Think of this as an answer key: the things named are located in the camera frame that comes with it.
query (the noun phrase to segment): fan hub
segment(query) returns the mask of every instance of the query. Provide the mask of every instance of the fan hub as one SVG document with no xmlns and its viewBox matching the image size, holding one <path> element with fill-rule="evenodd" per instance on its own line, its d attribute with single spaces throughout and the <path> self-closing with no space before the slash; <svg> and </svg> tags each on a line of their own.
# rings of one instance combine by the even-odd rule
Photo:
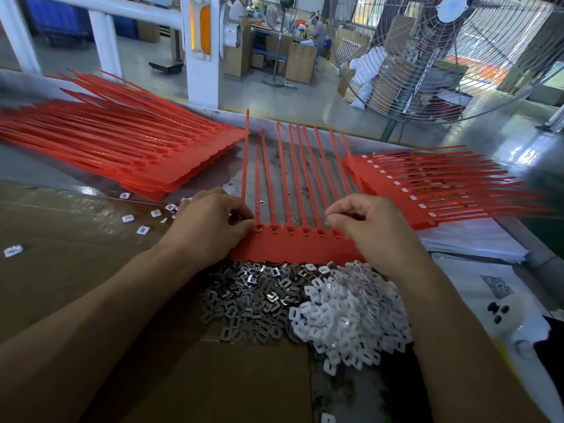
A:
<svg viewBox="0 0 564 423">
<path fill-rule="evenodd" d="M 468 9 L 468 0 L 442 0 L 437 6 L 437 16 L 443 23 L 457 20 Z"/>
</svg>

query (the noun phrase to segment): pile of white plastic pieces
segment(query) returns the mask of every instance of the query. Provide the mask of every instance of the pile of white plastic pieces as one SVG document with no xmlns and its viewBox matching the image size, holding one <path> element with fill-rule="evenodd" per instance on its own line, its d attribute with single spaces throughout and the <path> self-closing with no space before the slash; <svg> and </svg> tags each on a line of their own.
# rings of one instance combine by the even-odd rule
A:
<svg viewBox="0 0 564 423">
<path fill-rule="evenodd" d="M 381 352 L 405 352 L 411 329 L 394 283 L 385 281 L 370 264 L 322 266 L 321 278 L 304 288 L 309 301 L 291 307 L 294 333 L 325 353 L 323 370 L 334 376 L 343 362 L 361 370 L 378 365 Z"/>
</svg>

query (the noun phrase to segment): forearm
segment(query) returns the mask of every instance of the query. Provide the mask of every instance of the forearm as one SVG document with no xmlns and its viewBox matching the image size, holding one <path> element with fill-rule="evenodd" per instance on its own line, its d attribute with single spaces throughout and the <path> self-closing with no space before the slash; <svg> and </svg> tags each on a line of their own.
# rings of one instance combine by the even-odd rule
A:
<svg viewBox="0 0 564 423">
<path fill-rule="evenodd" d="M 0 421 L 77 421 L 146 323 L 196 270 L 155 247 L 0 346 Z"/>
<path fill-rule="evenodd" d="M 395 282 L 436 423 L 546 421 L 436 264 Z"/>
</svg>

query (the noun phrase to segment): white metal railing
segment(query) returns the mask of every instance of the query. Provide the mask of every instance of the white metal railing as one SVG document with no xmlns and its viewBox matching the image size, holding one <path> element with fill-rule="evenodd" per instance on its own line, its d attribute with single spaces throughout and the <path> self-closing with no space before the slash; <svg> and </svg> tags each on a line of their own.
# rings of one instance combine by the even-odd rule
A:
<svg viewBox="0 0 564 423">
<path fill-rule="evenodd" d="M 127 0 L 53 0 L 71 6 L 88 9 L 100 65 L 102 70 L 123 77 L 120 56 L 117 50 L 116 30 L 110 15 L 124 16 L 154 24 L 167 25 L 182 31 L 183 38 L 189 35 L 179 11 L 148 6 Z M 169 3 L 163 0 L 162 5 Z M 0 0 L 0 21 L 24 73 L 42 75 L 25 19 L 17 0 Z"/>
</svg>

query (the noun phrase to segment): qr code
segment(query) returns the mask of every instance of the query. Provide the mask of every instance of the qr code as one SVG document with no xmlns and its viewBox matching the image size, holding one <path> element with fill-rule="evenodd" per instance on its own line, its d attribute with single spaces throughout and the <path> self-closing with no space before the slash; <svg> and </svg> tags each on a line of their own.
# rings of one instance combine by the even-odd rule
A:
<svg viewBox="0 0 564 423">
<path fill-rule="evenodd" d="M 480 277 L 490 287 L 494 294 L 493 296 L 496 299 L 500 300 L 510 294 L 513 294 L 513 290 L 509 287 L 508 284 L 505 283 L 505 281 L 501 277 L 486 275 L 480 275 Z"/>
</svg>

